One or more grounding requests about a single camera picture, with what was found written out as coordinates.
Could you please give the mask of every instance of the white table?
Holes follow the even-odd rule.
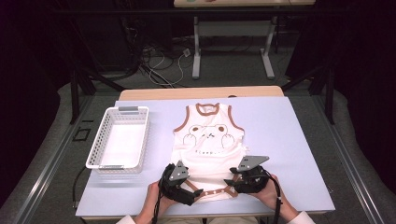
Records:
[[[245,129],[248,155],[269,156],[262,166],[279,177],[282,189],[297,210],[323,213],[334,210],[332,199],[287,97],[117,101],[116,106],[145,105],[150,130],[143,171],[136,175],[102,176],[92,171],[76,216],[120,218],[136,215],[147,185],[158,180],[170,161],[173,129],[182,123],[185,106],[196,103],[233,106],[233,118]],[[246,194],[237,198],[192,206],[172,206],[166,217],[271,216],[274,212]]]
[[[315,0],[175,0],[175,7],[293,7],[314,5]],[[270,21],[199,21],[194,17],[194,63],[192,78],[198,79],[201,68],[200,36],[266,36],[264,47],[260,49],[267,78],[274,79],[268,53],[271,47],[277,18]]]

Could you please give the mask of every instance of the cable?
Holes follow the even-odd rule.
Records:
[[[267,172],[266,175],[251,175],[249,178],[258,178],[258,177],[267,177],[270,178],[275,185],[275,189],[276,189],[276,209],[275,209],[275,214],[274,214],[274,224],[276,224],[279,220],[279,215],[280,215],[280,205],[282,204],[282,195],[281,195],[281,191],[280,191],[280,186],[277,183],[277,181]]]
[[[75,178],[75,180],[74,180],[74,183],[73,183],[73,188],[72,188],[72,198],[73,198],[73,207],[77,210],[77,207],[76,207],[76,184],[77,184],[77,182],[78,182],[78,179],[79,179],[79,177],[81,176],[81,174],[82,174],[82,172],[85,170],[85,166],[84,167],[82,167],[82,169],[78,172],[78,174],[77,174],[77,176],[76,176],[76,178]],[[85,222],[85,220],[82,218],[82,217],[80,217],[79,218],[81,221],[82,221],[82,223],[84,223],[84,224],[86,224],[87,222]]]
[[[165,175],[166,175],[166,170],[163,171],[163,175],[161,176],[160,182],[158,183],[158,198],[157,198],[157,202],[155,203],[154,215],[152,217],[151,224],[156,224],[158,221],[161,198],[163,197],[163,194],[161,193],[161,189],[163,188],[163,179],[165,178]]]
[[[149,67],[148,67],[148,70],[149,70],[149,72],[148,72],[148,77],[149,77],[149,79],[151,80],[151,82],[154,83],[154,84],[156,84],[156,85],[160,85],[160,86],[169,86],[169,87],[171,87],[171,88],[174,88],[174,85],[177,84],[179,81],[181,81],[181,80],[184,78],[184,72],[183,72],[183,69],[181,68],[181,65],[180,65],[180,60],[181,60],[181,58],[182,58],[183,56],[184,56],[184,54],[181,54],[181,55],[178,57],[178,60],[177,60],[177,65],[178,65],[178,68],[180,69],[180,72],[181,72],[181,76],[180,76],[180,78],[179,78],[177,81],[169,81],[168,79],[166,79],[165,77],[163,77],[161,74],[159,74],[159,73],[157,73],[156,71],[154,71],[154,68],[156,68],[157,66],[159,66],[159,65],[163,62],[163,60],[164,60],[164,56],[163,56],[163,59],[162,59],[157,65],[155,65],[153,68],[149,68]],[[152,79],[152,74],[155,74],[157,77],[160,77],[160,78],[165,82],[165,84],[162,84],[162,83],[159,83],[159,82],[156,81],[156,80],[153,80],[153,79]]]

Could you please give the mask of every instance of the brown trim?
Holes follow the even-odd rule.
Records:
[[[243,128],[237,126],[237,125],[233,122],[233,116],[232,116],[231,110],[232,110],[232,106],[229,105],[229,106],[228,106],[228,118],[230,119],[231,124],[232,124],[236,129],[245,131]]]
[[[181,129],[183,129],[186,126],[187,121],[189,120],[189,118],[190,118],[190,110],[189,110],[189,107],[186,106],[186,118],[184,119],[184,122],[178,128],[174,129],[174,132],[178,132]]]
[[[200,107],[205,107],[205,106],[212,106],[212,107],[215,107],[216,110],[213,111],[213,112],[204,113],[204,112],[202,112],[202,111],[200,110]],[[200,115],[202,115],[202,116],[216,115],[216,114],[219,113],[219,110],[220,110],[219,103],[217,103],[217,104],[215,104],[215,105],[212,105],[212,104],[205,104],[205,105],[196,104],[196,105],[195,105],[195,108],[196,108],[198,114],[200,114]]]

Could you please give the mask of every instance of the black wall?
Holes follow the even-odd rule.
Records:
[[[0,205],[20,181],[59,107],[64,64],[35,5],[0,3]]]
[[[396,3],[318,0],[316,7],[352,11],[308,18],[286,75],[300,77],[335,53],[335,88],[348,99],[359,146],[396,193]]]

